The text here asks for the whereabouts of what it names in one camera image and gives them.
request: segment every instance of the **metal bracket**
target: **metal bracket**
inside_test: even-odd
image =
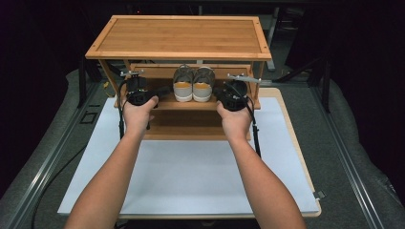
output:
[[[88,111],[86,111],[84,116],[81,117],[80,124],[93,124],[93,123],[95,123],[97,115],[98,115],[98,113],[89,113]]]
[[[119,76],[124,77],[124,76],[126,76],[126,75],[129,75],[129,76],[131,76],[131,75],[140,75],[140,74],[142,74],[142,73],[145,73],[145,71],[144,71],[144,70],[140,70],[140,71],[129,71],[128,73],[121,72],[121,74],[120,74]]]
[[[241,73],[239,75],[232,75],[229,73],[227,76],[228,76],[228,78],[239,80],[239,81],[253,82],[253,83],[257,83],[257,84],[260,84],[260,82],[262,82],[262,78],[257,79],[257,78],[245,76],[243,73]]]
[[[317,200],[321,200],[322,198],[325,198],[327,195],[324,193],[324,191],[319,191],[319,192],[314,192],[313,196]]]

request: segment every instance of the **shoe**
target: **shoe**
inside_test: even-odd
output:
[[[215,74],[209,67],[197,69],[193,80],[193,98],[197,102],[206,102],[210,99],[214,88]]]
[[[176,100],[188,102],[193,98],[194,70],[188,65],[180,65],[173,75],[173,91]]]

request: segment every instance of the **bamboo shelf top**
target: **bamboo shelf top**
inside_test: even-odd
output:
[[[256,16],[114,15],[89,59],[268,61]]]

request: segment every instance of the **hand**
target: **hand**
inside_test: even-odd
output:
[[[251,116],[247,108],[237,112],[225,109],[223,103],[217,102],[217,112],[223,118],[223,128],[228,140],[246,140],[247,132],[251,123]]]
[[[146,131],[148,122],[154,117],[150,115],[151,110],[156,107],[159,99],[157,96],[153,96],[142,106],[134,106],[129,102],[123,101],[125,104],[123,107],[123,115],[125,119],[126,131],[125,134],[136,134],[143,136]]]

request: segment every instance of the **wooden shelf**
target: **wooden shelf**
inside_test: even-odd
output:
[[[226,140],[222,119],[216,111],[153,110],[155,118],[144,139]]]
[[[89,59],[268,61],[257,16],[113,15]]]
[[[131,64],[132,71],[144,70],[141,76],[145,77],[148,84],[148,90],[157,89],[162,86],[173,87],[173,74],[180,64]],[[228,81],[227,74],[241,74],[253,77],[250,65],[199,65],[189,64],[191,68],[198,69],[201,66],[210,67],[214,70],[216,82],[214,88],[223,87],[224,81]],[[248,96],[255,102],[254,109],[260,109],[260,102],[257,97],[256,91],[258,90],[257,84],[248,83]],[[126,88],[122,88],[121,94],[126,94]],[[217,99],[214,95],[207,102],[196,102],[191,100],[189,102],[179,102],[173,94],[162,98],[156,110],[192,110],[192,111],[216,111]]]

